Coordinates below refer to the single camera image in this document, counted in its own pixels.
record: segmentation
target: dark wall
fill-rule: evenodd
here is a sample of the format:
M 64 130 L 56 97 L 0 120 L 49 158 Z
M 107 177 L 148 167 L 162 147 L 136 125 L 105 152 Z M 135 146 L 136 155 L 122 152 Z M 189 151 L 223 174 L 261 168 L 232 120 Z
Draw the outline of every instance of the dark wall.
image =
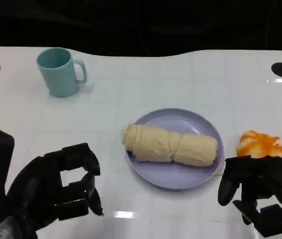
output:
M 282 50 L 282 0 L 0 0 L 0 46 L 114 56 Z

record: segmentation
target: mug handle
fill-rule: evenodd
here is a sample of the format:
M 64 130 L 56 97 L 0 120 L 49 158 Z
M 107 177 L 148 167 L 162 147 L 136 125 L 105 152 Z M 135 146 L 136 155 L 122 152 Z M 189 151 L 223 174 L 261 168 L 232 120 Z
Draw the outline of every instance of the mug handle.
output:
M 81 81 L 77 80 L 77 81 L 80 83 L 86 83 L 87 82 L 87 69 L 86 69 L 85 63 L 83 63 L 82 60 L 73 60 L 73 63 L 79 64 L 83 72 L 83 80 Z

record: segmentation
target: orange and white toy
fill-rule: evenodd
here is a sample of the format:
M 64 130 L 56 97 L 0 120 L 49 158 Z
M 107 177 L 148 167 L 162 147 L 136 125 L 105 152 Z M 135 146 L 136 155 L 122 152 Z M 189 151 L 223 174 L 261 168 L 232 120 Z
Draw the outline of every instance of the orange and white toy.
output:
M 252 158 L 282 157 L 282 139 L 250 130 L 242 135 L 236 153 L 237 156 L 250 155 Z

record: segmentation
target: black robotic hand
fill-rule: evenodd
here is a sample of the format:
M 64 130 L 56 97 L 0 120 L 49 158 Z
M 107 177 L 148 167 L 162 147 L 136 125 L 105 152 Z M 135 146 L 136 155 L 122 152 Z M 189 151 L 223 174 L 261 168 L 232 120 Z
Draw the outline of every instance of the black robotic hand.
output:
M 13 137 L 0 131 L 0 238 L 36 239 L 36 231 L 56 219 L 65 220 L 92 212 L 103 215 L 95 189 L 99 162 L 87 143 L 63 148 L 32 160 L 5 194 L 5 182 L 14 148 Z M 63 187 L 60 172 L 83 167 L 81 181 Z
M 253 223 L 264 236 L 282 233 L 282 208 L 271 205 L 257 211 L 257 199 L 276 196 L 282 204 L 282 158 L 250 156 L 228 158 L 218 191 L 218 202 L 225 206 L 231 202 L 242 184 L 241 200 L 233 201 L 241 211 L 245 224 Z

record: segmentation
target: plate rim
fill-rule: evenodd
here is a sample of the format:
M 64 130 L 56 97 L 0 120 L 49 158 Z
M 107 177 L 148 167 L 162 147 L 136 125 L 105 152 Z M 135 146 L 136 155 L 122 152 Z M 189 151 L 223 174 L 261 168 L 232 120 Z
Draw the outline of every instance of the plate rim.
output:
M 202 115 L 200 114 L 197 114 L 195 112 L 192 112 L 192 111 L 189 111 L 189 110 L 184 110 L 184 109 L 181 109 L 181 108 L 163 108 L 163 109 L 159 109 L 159 110 L 153 110 L 153 111 L 150 111 L 148 112 L 147 114 L 141 116 L 139 119 L 136 120 L 135 124 L 138 124 L 138 122 L 140 120 L 142 120 L 143 118 L 147 117 L 148 115 L 152 114 L 152 113 L 155 113 L 155 112 L 159 112 L 159 111 L 174 111 L 174 110 L 177 110 L 177 111 L 183 111 L 183 112 L 188 112 L 188 113 L 191 113 L 191 114 L 195 114 L 201 118 L 203 118 L 205 121 L 207 121 L 212 127 L 213 129 L 216 131 L 218 137 L 220 138 L 220 143 L 221 143 L 221 152 L 222 152 L 222 155 L 221 155 L 221 161 L 220 163 L 217 165 L 217 167 L 215 168 L 215 170 L 213 171 L 213 173 L 211 173 L 211 175 L 209 177 L 207 177 L 205 180 L 201 181 L 200 183 L 194 185 L 194 186 L 187 186 L 187 187 L 177 187 L 177 188 L 174 188 L 174 187 L 165 187 L 165 186 L 161 186 L 161 185 L 158 185 L 157 183 L 153 182 L 152 180 L 146 178 L 143 174 L 139 173 L 136 169 L 136 167 L 133 165 L 132 161 L 131 161 L 131 158 L 129 157 L 129 154 L 128 152 L 126 151 L 126 160 L 128 161 L 128 164 L 130 165 L 130 167 L 134 170 L 134 172 L 139 176 L 141 177 L 143 180 L 145 180 L 146 182 L 149 182 L 151 184 L 153 184 L 154 186 L 156 187 L 159 187 L 159 188 L 163 188 L 163 189 L 169 189 L 169 190 L 174 190 L 174 191 L 181 191 L 181 190 L 188 190 L 188 189 L 192 189 L 192 188 L 196 188 L 196 187 L 199 187 L 201 186 L 202 184 L 206 183 L 207 181 L 209 181 L 213 175 L 220 169 L 221 165 L 222 165 L 222 162 L 224 162 L 224 145 L 223 145 L 223 140 L 221 138 L 221 135 L 219 134 L 219 132 L 217 131 L 216 127 L 210 122 L 208 121 L 205 117 L 203 117 Z

